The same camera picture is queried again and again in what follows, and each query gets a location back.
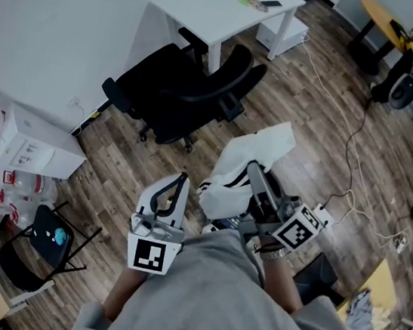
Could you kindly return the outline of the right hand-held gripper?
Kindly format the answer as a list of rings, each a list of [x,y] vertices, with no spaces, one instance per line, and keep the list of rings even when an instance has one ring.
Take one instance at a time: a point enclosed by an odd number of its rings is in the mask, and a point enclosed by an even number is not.
[[[246,168],[252,196],[238,230],[245,241],[257,237],[266,251],[295,251],[324,225],[299,196],[287,195],[276,176],[253,161]]]

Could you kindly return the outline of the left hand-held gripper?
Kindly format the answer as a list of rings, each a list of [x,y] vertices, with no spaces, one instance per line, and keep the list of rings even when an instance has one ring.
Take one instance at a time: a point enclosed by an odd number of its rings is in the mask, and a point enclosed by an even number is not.
[[[131,269],[167,273],[182,249],[182,223],[189,191],[188,175],[181,172],[156,181],[141,193],[128,232],[127,258]]]

